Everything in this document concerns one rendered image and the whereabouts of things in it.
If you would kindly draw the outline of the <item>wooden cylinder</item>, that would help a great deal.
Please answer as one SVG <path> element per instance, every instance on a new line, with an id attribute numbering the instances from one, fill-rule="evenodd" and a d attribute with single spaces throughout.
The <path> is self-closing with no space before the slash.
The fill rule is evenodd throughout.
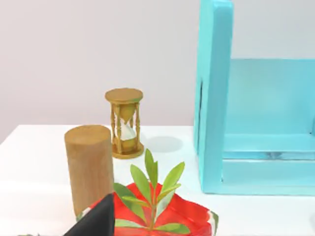
<path id="1" fill-rule="evenodd" d="M 74 213 L 113 193 L 111 131 L 102 125 L 81 125 L 64 135 Z"/>

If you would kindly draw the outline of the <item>golden hourglass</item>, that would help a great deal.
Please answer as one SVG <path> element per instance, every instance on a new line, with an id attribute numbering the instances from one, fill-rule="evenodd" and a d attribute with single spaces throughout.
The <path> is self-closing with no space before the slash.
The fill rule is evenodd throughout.
<path id="1" fill-rule="evenodd" d="M 135 88 L 115 88 L 105 93 L 111 105 L 112 152 L 118 159 L 140 156 L 144 146 L 140 141 L 140 101 L 143 92 Z"/>

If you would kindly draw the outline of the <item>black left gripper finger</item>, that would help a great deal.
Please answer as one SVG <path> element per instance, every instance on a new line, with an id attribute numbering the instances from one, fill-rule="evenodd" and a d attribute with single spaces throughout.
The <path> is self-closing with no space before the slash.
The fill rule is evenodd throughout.
<path id="1" fill-rule="evenodd" d="M 108 194 L 63 236 L 114 236 L 114 195 Z"/>

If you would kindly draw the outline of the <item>light blue rack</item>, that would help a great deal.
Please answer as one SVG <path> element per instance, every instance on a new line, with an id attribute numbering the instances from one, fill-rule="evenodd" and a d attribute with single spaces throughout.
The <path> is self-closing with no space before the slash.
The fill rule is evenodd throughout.
<path id="1" fill-rule="evenodd" d="M 193 145 L 202 192 L 315 196 L 315 59 L 232 59 L 232 1 L 199 2 Z"/>

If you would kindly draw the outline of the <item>green leafy plant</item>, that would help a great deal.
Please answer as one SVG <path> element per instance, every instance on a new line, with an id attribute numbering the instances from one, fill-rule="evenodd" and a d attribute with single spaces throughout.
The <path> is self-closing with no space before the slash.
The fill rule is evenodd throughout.
<path id="1" fill-rule="evenodd" d="M 126 186 L 120 183 L 114 183 L 114 192 L 123 204 L 131 210 L 133 214 L 142 219 L 146 224 L 142 226 L 134 221 L 126 219 L 116 219 L 115 227 L 146 229 L 149 232 L 160 231 L 175 234 L 189 234 L 190 229 L 182 223 L 166 223 L 156 226 L 160 215 L 166 210 L 177 188 L 181 186 L 178 183 L 185 168 L 185 163 L 176 165 L 166 176 L 160 191 L 158 191 L 158 162 L 153 159 L 149 149 L 145 150 L 146 174 L 137 166 L 131 164 L 130 173 L 137 190 L 144 200 L 135 196 Z"/>

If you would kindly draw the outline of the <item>red plant pot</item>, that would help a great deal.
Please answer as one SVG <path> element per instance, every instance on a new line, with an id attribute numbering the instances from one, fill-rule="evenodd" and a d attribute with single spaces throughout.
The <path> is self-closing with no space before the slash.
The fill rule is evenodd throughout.
<path id="1" fill-rule="evenodd" d="M 142 207 L 146 221 L 134 214 L 114 193 L 115 216 L 119 219 L 133 221 L 142 228 L 116 228 L 114 236 L 216 236 L 217 223 L 219 217 L 206 207 L 181 198 L 174 194 L 167 208 L 158 217 L 155 227 L 168 223 L 180 223 L 187 226 L 190 230 L 188 234 L 176 234 L 164 231 L 148 231 L 146 229 L 151 219 L 151 210 Z"/>

